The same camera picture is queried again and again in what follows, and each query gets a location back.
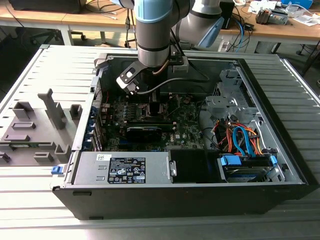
barcode label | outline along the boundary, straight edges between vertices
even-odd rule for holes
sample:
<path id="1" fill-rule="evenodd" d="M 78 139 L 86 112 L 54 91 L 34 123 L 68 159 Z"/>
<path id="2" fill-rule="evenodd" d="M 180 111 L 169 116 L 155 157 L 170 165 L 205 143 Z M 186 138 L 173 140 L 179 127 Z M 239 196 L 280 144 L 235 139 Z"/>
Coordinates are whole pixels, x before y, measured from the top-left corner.
<path id="1" fill-rule="evenodd" d="M 97 154 L 96 160 L 97 161 L 110 161 L 111 157 L 112 157 L 111 154 Z"/>

blue latch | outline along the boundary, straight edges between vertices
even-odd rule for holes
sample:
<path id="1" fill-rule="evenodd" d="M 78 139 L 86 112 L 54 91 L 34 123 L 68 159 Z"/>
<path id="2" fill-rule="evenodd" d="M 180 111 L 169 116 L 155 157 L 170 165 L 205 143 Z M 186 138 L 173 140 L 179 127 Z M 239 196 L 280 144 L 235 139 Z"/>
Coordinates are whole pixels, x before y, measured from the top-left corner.
<path id="1" fill-rule="evenodd" d="M 275 156 L 270 156 L 270 160 L 271 160 L 271 162 L 272 162 L 272 164 L 273 164 L 273 166 L 274 165 L 276 165 L 277 163 L 278 163 L 278 161 L 277 161 L 277 158 L 275 157 Z"/>
<path id="2" fill-rule="evenodd" d="M 224 155 L 220 158 L 222 166 L 225 165 L 241 165 L 241 160 L 239 156 L 236 155 Z"/>
<path id="3" fill-rule="evenodd" d="M 53 166 L 51 169 L 52 175 L 62 175 L 64 168 L 62 166 Z"/>

paper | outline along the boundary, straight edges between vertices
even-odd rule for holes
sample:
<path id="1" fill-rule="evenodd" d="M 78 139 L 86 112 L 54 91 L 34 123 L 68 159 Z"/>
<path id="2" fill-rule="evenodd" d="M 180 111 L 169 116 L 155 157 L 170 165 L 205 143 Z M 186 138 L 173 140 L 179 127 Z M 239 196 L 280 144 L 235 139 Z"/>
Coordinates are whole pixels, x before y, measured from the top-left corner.
<path id="1" fill-rule="evenodd" d="M 250 6 L 248 8 L 248 13 L 258 14 L 260 9 L 271 9 L 274 10 L 276 7 L 277 1 L 252 1 L 250 2 Z"/>
<path id="2" fill-rule="evenodd" d="M 297 22 L 307 25 L 309 27 L 319 23 L 318 19 L 308 15 L 298 16 L 296 18 L 293 18 L 293 20 L 296 20 Z"/>

desk clutter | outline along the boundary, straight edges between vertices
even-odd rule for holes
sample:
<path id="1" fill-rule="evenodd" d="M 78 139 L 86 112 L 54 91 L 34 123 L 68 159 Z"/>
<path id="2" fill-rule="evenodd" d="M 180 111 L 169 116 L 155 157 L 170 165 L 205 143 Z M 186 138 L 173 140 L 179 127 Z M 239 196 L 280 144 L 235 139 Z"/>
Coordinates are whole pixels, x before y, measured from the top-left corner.
<path id="1" fill-rule="evenodd" d="M 288 19 L 292 18 L 304 25 L 313 26 L 320 24 L 320 12 L 309 11 L 312 4 L 312 0 L 254 0 L 250 2 L 247 12 L 256 14 L 257 24 L 286 25 Z"/>

blue plastic clip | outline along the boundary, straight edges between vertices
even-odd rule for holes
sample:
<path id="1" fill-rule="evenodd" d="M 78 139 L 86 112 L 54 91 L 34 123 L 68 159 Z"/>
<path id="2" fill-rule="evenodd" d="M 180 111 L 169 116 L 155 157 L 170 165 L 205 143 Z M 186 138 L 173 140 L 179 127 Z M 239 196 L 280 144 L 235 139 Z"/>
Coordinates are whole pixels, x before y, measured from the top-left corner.
<path id="1" fill-rule="evenodd" d="M 62 175 L 64 168 L 62 166 L 53 166 L 51 169 L 52 175 Z"/>
<path id="2" fill-rule="evenodd" d="M 278 160 L 277 160 L 277 158 L 275 157 L 275 156 L 270 156 L 270 160 L 271 160 L 271 162 L 272 162 L 272 164 L 273 164 L 273 166 L 275 166 L 277 163 L 278 163 Z"/>

